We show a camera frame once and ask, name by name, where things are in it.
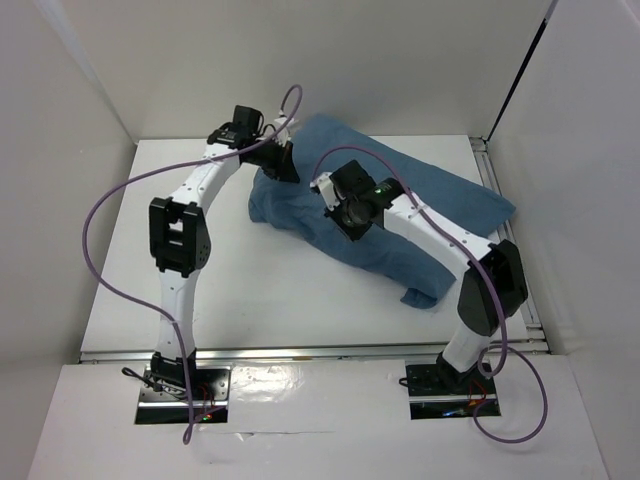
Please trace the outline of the blue pillowcase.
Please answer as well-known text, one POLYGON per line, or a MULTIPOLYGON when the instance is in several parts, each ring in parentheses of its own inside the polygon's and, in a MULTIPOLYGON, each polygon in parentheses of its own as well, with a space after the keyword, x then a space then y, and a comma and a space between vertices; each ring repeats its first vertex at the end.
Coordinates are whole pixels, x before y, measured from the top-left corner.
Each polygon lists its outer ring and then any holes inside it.
POLYGON ((339 262, 399 283, 406 289, 403 303, 413 308, 433 308, 454 285, 455 277, 411 241, 387 231, 383 214, 401 189, 386 187, 384 181, 405 181, 434 212, 482 237, 516 211, 495 192, 402 154, 327 115, 306 120, 292 144, 300 181, 280 182, 258 171, 248 200, 250 219, 291 231, 339 262), (317 174, 334 173, 352 160, 372 178, 373 188, 359 194, 350 186, 348 207, 330 214, 322 196, 309 184, 317 174))

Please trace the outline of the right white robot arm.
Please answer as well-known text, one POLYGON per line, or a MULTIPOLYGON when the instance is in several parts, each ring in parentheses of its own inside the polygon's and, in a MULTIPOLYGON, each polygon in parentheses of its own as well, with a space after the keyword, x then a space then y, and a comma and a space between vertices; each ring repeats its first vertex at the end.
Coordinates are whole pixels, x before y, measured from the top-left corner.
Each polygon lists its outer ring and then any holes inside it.
POLYGON ((458 325, 436 360, 435 377, 448 392, 460 391, 477 373, 478 359, 506 319, 528 299, 517 246, 477 236, 442 216, 395 178, 380 183, 352 160, 316 178, 311 188, 325 215, 352 241, 372 227, 395 234, 433 257, 460 283, 458 325))

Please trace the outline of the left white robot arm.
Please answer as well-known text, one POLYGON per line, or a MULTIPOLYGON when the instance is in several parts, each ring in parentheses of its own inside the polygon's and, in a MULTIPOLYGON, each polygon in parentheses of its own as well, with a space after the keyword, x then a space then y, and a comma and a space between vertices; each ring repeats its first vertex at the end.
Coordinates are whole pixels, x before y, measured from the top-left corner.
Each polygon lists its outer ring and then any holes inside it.
POLYGON ((208 137, 204 163, 174 192, 149 205, 150 253, 159 271, 161 323, 151 359, 151 376, 176 399, 196 390, 193 336, 195 290, 211 253, 206 214, 227 181, 244 164, 262 169, 270 179, 298 183, 290 140, 293 118, 280 112, 274 135, 260 131, 261 113, 236 106, 233 119, 208 137))

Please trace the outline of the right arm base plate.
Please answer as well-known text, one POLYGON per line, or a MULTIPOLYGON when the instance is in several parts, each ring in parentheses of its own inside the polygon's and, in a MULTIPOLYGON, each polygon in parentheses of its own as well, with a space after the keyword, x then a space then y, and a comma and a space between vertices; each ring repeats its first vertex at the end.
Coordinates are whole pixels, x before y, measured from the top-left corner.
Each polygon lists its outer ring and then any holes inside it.
POLYGON ((476 368, 447 386, 438 378, 435 364, 408 364, 398 383, 408 392, 412 420, 471 418, 478 406, 479 417, 501 415, 494 380, 476 368))

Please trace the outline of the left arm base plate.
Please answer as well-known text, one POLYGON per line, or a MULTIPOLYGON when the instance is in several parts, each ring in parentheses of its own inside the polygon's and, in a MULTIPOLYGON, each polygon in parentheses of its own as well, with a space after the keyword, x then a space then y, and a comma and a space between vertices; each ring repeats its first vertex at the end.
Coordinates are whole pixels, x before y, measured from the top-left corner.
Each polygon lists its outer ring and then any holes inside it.
MULTIPOLYGON (((155 380, 150 367, 141 375, 135 423, 137 425, 171 425, 188 423, 186 390, 163 380, 155 380)), ((231 368, 205 367, 196 371, 193 380, 194 416, 197 423, 226 423, 231 368)))

